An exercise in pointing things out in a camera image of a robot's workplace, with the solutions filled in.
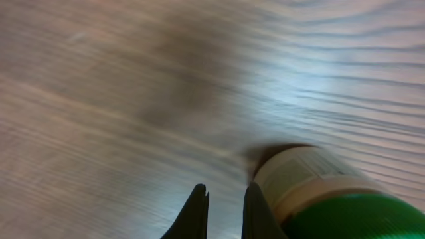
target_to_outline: bottle label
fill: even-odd
[[[260,185],[267,203],[274,208],[292,190],[314,179],[344,176],[368,179],[324,149],[296,147],[272,157],[254,180]]]

